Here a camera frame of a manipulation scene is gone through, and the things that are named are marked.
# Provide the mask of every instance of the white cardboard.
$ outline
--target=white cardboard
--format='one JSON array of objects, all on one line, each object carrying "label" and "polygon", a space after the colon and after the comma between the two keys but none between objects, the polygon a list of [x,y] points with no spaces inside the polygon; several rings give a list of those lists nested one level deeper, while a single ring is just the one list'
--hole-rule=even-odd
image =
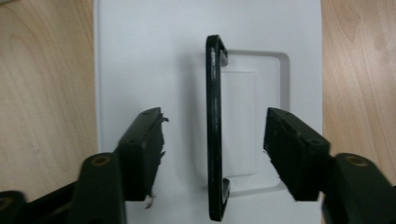
[{"label": "white cardboard", "polygon": [[266,108],[289,110],[321,133],[319,0],[95,1],[100,151],[112,151],[142,111],[160,106],[166,155],[152,208],[128,203],[130,223],[212,223],[208,216],[205,40],[230,51],[222,68],[223,223],[319,223],[262,153]]}]

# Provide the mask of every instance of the wooden table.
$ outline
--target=wooden table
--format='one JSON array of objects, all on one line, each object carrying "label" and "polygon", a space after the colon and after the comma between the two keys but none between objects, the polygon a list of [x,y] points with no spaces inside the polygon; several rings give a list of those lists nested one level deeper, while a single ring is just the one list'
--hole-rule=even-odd
[{"label": "wooden table", "polygon": [[[323,0],[323,119],[332,154],[396,184],[396,2]],[[92,0],[0,6],[0,191],[29,200],[96,152]]]}]

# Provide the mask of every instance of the metal screw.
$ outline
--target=metal screw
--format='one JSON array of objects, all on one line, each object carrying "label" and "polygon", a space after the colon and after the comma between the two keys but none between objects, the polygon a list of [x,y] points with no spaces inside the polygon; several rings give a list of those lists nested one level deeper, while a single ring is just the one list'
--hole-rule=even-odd
[{"label": "metal screw", "polygon": [[101,166],[105,165],[106,163],[110,162],[111,159],[108,156],[98,156],[91,160],[92,165],[94,166]]},{"label": "metal screw", "polygon": [[14,200],[10,197],[0,198],[0,211],[6,209]]},{"label": "metal screw", "polygon": [[349,161],[350,163],[356,165],[356,166],[360,166],[360,167],[365,167],[368,166],[369,164],[367,163],[367,161],[356,157],[356,156],[347,156],[346,160]]}]

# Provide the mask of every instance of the wood grain surface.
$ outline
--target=wood grain surface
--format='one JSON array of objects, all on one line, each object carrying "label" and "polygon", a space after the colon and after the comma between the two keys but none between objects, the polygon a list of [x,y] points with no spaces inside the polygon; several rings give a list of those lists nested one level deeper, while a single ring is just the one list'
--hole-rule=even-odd
[{"label": "wood grain surface", "polygon": [[396,184],[396,1],[323,0],[324,135]]},{"label": "wood grain surface", "polygon": [[[396,1],[323,0],[323,118],[332,154],[396,184]],[[0,6],[0,191],[35,199],[96,152],[92,0]]]},{"label": "wood grain surface", "polygon": [[0,191],[29,200],[96,152],[92,0],[0,5]]}]

